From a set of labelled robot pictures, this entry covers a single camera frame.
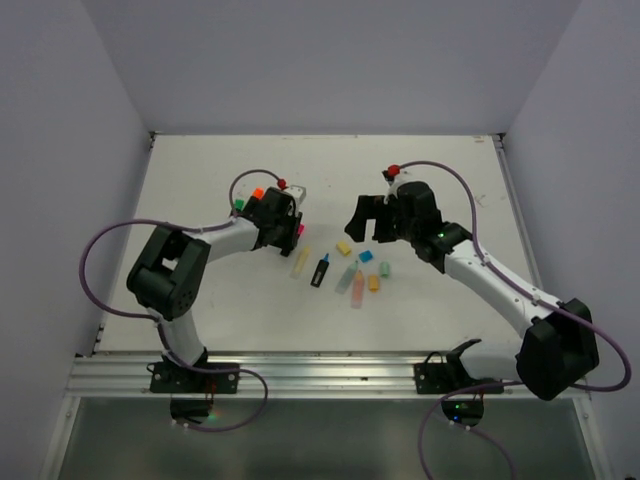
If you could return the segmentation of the blue cap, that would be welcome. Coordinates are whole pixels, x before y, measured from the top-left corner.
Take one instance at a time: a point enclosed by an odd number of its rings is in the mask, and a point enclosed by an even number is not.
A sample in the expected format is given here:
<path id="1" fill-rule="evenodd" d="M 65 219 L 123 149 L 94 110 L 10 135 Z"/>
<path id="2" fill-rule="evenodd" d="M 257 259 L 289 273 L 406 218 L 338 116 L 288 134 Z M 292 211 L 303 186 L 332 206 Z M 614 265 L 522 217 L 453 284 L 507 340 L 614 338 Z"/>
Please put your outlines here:
<path id="1" fill-rule="evenodd" d="M 370 250 L 364 250 L 358 255 L 358 258 L 362 263 L 367 263 L 373 259 L 373 254 Z"/>

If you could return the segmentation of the pastel yellow cap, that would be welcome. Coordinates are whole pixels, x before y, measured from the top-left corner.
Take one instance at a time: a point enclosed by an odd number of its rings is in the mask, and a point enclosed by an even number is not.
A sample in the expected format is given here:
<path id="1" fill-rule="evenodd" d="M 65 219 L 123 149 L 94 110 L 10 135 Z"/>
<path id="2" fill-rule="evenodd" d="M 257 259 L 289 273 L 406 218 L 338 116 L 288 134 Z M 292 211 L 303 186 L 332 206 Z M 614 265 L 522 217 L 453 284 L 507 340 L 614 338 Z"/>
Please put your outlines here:
<path id="1" fill-rule="evenodd" d="M 344 241 L 338 242 L 336 244 L 336 249 L 343 256 L 349 256 L 351 254 L 350 246 Z"/>

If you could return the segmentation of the pastel yellow highlighter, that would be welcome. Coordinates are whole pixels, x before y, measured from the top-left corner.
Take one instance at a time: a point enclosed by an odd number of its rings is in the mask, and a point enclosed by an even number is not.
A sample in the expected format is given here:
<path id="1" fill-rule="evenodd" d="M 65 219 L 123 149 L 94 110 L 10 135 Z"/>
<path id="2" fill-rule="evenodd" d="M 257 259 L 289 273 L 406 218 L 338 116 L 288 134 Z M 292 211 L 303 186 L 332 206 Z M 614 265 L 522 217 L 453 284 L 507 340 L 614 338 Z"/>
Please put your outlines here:
<path id="1" fill-rule="evenodd" d="M 290 273 L 290 277 L 291 278 L 297 279 L 301 275 L 301 273 L 302 273 L 302 271 L 304 269 L 304 266 L 306 264 L 306 261 L 310 256 L 310 253 L 311 253 L 311 248 L 309 246 L 304 247 L 299 252 L 299 254 L 298 254 L 297 258 L 296 258 L 296 261 L 295 261 L 295 263 L 293 265 L 293 268 L 291 270 L 291 273 Z"/>

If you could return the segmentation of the pastel green cap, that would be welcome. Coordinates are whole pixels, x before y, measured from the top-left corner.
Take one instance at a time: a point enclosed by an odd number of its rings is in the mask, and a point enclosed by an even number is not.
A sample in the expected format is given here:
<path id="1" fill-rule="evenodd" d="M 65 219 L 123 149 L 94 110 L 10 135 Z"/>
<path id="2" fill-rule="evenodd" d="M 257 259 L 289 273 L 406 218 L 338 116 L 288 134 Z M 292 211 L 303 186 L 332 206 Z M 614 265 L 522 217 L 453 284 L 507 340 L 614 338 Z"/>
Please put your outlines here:
<path id="1" fill-rule="evenodd" d="M 379 275 L 381 278 L 389 278 L 391 274 L 390 264 L 386 261 L 382 261 L 379 265 Z"/>

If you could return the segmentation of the pastel orange cap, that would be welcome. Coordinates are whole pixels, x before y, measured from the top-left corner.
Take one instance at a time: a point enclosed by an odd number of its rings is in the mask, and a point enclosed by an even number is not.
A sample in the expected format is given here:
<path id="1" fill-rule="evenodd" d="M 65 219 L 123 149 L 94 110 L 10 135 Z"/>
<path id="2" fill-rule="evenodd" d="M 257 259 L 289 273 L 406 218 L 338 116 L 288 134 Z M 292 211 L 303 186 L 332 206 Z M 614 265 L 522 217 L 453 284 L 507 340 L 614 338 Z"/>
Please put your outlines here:
<path id="1" fill-rule="evenodd" d="M 378 292 L 380 290 L 380 277 L 375 274 L 369 275 L 367 285 L 370 292 Z"/>

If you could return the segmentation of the pastel green highlighter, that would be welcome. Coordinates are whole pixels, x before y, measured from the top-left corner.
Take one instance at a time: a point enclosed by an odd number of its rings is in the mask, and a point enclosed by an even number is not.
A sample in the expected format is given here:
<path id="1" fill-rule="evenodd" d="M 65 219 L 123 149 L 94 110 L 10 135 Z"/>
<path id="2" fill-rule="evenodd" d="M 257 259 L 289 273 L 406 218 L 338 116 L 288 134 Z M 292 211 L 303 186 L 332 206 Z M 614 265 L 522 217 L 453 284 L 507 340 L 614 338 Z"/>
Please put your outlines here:
<path id="1" fill-rule="evenodd" d="M 335 292 L 337 294 L 342 295 L 348 290 L 358 270 L 359 270 L 359 264 L 357 261 L 354 261 L 346 268 L 346 270 L 343 272 L 341 278 L 339 279 L 335 287 Z"/>

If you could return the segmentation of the blue black highlighter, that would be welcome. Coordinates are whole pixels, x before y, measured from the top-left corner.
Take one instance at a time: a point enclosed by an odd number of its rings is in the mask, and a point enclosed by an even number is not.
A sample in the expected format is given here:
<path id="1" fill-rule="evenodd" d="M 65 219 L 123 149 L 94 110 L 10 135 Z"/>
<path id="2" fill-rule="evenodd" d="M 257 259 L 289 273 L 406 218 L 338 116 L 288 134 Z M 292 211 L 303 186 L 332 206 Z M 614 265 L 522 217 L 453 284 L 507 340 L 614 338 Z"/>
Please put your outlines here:
<path id="1" fill-rule="evenodd" d="M 329 254 L 326 253 L 319 261 L 318 264 L 316 265 L 316 268 L 314 270 L 314 273 L 312 275 L 311 281 L 310 281 L 310 285 L 314 288 L 319 288 L 320 285 L 322 284 L 324 277 L 326 275 L 326 272 L 328 270 L 329 267 Z"/>

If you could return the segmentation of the pastel orange highlighter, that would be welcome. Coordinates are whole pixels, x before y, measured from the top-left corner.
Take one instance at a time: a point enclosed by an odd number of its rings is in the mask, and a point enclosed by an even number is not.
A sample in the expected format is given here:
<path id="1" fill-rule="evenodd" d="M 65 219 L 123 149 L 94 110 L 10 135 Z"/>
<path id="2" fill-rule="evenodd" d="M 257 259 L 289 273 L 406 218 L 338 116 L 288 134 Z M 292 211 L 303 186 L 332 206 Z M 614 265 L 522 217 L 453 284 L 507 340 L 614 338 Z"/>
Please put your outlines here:
<path id="1" fill-rule="evenodd" d="M 358 270 L 352 282 L 351 307 L 359 309 L 362 306 L 365 278 L 361 270 Z"/>

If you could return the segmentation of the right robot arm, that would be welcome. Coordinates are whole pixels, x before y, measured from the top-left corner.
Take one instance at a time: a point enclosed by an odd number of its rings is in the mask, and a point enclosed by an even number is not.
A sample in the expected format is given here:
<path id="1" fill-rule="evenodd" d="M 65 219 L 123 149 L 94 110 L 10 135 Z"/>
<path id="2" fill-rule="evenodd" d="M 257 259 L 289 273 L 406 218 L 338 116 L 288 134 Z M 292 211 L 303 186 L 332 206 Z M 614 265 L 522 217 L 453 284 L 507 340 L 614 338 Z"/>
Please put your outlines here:
<path id="1" fill-rule="evenodd" d="M 469 288 L 515 331 L 519 345 L 471 339 L 448 351 L 442 365 L 425 375 L 445 392 L 468 392 L 491 381 L 523 383 L 542 400 L 552 400 L 599 364 L 591 313 L 578 299 L 562 302 L 511 271 L 499 277 L 479 255 L 471 233 L 445 221 L 431 188 L 408 181 L 389 195 L 359 196 L 345 227 L 355 242 L 374 223 L 378 243 L 408 242 L 417 257 Z"/>

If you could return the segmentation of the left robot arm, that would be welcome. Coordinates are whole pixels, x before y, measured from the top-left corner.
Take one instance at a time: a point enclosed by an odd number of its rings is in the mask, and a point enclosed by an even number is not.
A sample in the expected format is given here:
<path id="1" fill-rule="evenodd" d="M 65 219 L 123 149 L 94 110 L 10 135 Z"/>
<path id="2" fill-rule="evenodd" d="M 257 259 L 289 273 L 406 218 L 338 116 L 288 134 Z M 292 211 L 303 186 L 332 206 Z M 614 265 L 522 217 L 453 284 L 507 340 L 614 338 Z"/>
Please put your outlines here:
<path id="1" fill-rule="evenodd" d="M 306 189 L 268 188 L 251 198 L 219 226 L 195 233 L 158 226 L 131 268 L 126 286 L 156 324 L 164 357 L 175 365 L 172 379 L 185 392 L 201 390 L 208 379 L 205 345 L 199 339 L 192 306 L 208 264 L 265 247 L 287 257 L 296 248 Z"/>

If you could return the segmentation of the orange cap black highlighter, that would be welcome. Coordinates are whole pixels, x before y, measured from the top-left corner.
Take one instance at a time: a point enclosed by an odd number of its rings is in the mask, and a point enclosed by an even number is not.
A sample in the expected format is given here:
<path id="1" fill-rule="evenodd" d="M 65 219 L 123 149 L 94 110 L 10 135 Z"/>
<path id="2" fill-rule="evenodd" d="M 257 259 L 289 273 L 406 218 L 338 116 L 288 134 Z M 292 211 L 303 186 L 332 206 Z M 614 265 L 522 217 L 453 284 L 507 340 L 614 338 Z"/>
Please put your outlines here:
<path id="1" fill-rule="evenodd" d="M 245 210 L 252 210 L 259 202 L 260 200 L 263 198 L 264 196 L 264 190 L 262 188 L 256 188 L 250 198 L 248 199 L 244 209 Z"/>

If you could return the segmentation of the green cap black highlighter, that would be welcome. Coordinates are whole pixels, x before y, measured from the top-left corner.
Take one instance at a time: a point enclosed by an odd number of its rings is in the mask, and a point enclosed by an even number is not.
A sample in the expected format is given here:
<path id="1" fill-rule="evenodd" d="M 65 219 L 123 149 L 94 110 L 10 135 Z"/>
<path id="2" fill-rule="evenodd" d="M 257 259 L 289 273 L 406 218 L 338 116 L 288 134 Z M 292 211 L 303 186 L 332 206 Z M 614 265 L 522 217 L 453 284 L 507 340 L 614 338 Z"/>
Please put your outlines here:
<path id="1" fill-rule="evenodd" d="M 233 217 L 240 216 L 245 206 L 246 201 L 243 198 L 234 199 L 232 202 L 231 215 Z"/>

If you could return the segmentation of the aluminium rail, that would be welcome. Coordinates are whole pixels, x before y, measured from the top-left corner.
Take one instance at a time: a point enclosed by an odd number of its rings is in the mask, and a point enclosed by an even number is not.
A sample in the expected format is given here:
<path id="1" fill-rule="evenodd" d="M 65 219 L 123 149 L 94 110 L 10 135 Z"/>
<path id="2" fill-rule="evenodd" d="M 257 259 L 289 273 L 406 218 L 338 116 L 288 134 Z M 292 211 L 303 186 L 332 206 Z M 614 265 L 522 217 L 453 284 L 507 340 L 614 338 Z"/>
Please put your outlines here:
<path id="1" fill-rule="evenodd" d="M 426 400 L 416 390 L 418 355 L 247 354 L 217 356 L 260 374 L 271 399 Z M 80 398 L 151 397 L 147 366 L 160 359 L 146 352 L 115 352 L 74 360 L 64 394 Z"/>

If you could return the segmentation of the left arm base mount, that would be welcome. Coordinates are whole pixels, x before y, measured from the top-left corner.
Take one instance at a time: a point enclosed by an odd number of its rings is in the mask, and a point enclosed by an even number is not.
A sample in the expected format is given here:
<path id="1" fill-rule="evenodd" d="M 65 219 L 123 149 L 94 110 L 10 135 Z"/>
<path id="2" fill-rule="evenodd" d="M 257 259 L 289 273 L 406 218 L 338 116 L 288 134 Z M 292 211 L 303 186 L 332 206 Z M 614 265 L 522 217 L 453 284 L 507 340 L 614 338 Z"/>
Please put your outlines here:
<path id="1" fill-rule="evenodd" d="M 174 420 L 201 423 L 212 412 L 216 394 L 237 392 L 240 366 L 235 363 L 202 363 L 197 368 L 207 373 L 180 367 L 170 360 L 150 363 L 149 390 L 155 394 L 196 394 L 198 399 L 171 400 L 170 414 Z"/>

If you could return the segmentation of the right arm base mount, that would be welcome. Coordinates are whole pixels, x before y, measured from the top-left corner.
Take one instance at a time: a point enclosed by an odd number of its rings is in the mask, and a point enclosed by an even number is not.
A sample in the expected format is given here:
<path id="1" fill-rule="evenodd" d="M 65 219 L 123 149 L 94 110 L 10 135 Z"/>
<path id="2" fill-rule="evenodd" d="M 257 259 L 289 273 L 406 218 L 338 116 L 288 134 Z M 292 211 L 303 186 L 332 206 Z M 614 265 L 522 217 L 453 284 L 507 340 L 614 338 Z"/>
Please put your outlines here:
<path id="1" fill-rule="evenodd" d="M 462 354 L 480 342 L 480 339 L 468 340 L 444 354 L 438 351 L 431 352 L 424 360 L 414 364 L 416 393 L 444 395 L 467 387 L 498 383 L 498 380 L 489 377 L 472 378 L 462 365 Z M 441 409 L 448 420 L 461 426 L 475 427 L 484 416 L 484 395 L 503 393 L 503 386 L 481 389 L 473 392 L 470 400 L 445 400 L 441 403 Z"/>

